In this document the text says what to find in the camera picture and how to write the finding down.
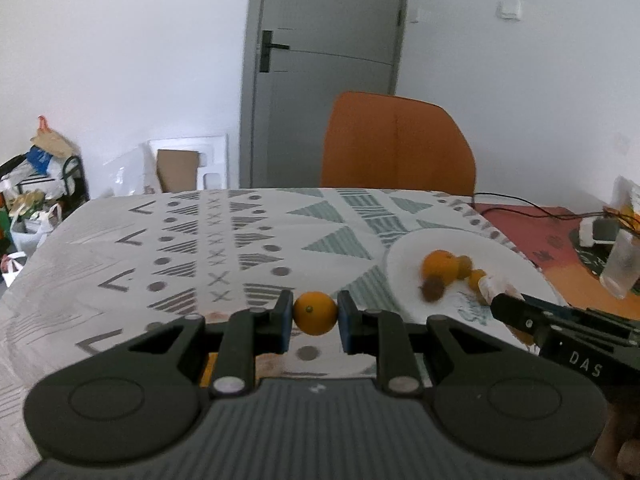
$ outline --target cardboard box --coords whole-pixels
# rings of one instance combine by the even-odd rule
[[[158,179],[163,192],[178,193],[196,190],[200,165],[198,152],[158,150]]]

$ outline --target green triangle pattern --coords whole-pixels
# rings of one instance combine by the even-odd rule
[[[451,227],[450,225],[434,224],[433,222],[427,222],[426,220],[420,220],[419,218],[416,218],[415,221],[418,222],[418,225],[420,227],[423,227],[425,229],[438,228],[438,229],[456,229],[457,231],[467,231],[466,229],[463,229],[461,227]]]
[[[432,207],[431,204],[423,204],[422,202],[414,202],[413,200],[409,200],[408,198],[397,198],[395,196],[390,197],[396,205],[409,213],[416,214],[417,212],[422,211],[423,209],[428,209]]]
[[[329,204],[326,200],[318,202],[302,209],[296,209],[295,211],[288,211],[290,215],[302,215],[312,216],[313,218],[319,218],[322,220],[328,220],[329,222],[336,222],[338,224],[344,224],[344,219],[340,216],[334,206]]]
[[[356,238],[350,227],[342,227],[335,233],[331,233],[324,238],[303,247],[305,251],[317,251],[318,253],[344,254],[345,256],[356,256],[357,258],[373,258]]]
[[[341,290],[348,290],[354,303],[363,308],[378,308],[401,313],[400,307],[389,291],[389,285],[382,270],[378,266],[367,272]]]
[[[290,193],[299,193],[300,195],[319,196],[324,198],[322,191],[317,187],[283,187],[278,191],[288,191]]]

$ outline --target clear plastic cup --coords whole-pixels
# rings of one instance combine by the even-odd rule
[[[613,296],[622,300],[640,278],[640,238],[620,229],[600,283]]]

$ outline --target hand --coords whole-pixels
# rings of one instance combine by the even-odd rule
[[[609,418],[592,458],[614,480],[640,478],[639,422],[637,409],[609,405]]]

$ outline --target fruit on plate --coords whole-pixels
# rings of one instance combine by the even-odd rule
[[[422,278],[439,276],[447,286],[458,277],[458,267],[458,259],[449,251],[433,251],[422,261]]]
[[[326,334],[337,320],[338,306],[324,292],[305,292],[293,304],[293,321],[305,334]]]
[[[480,287],[478,286],[478,282],[485,276],[486,272],[484,272],[484,270],[482,269],[474,269],[471,271],[471,274],[469,275],[469,288],[476,294],[480,294]]]
[[[474,263],[468,256],[458,256],[458,279],[464,280],[471,276],[471,271],[474,270]]]
[[[440,276],[437,276],[436,274],[430,274],[422,282],[420,290],[422,291],[422,297],[424,298],[424,301],[433,303],[434,301],[438,301],[442,296],[444,296],[444,291],[446,288],[447,286],[444,284],[444,281]]]

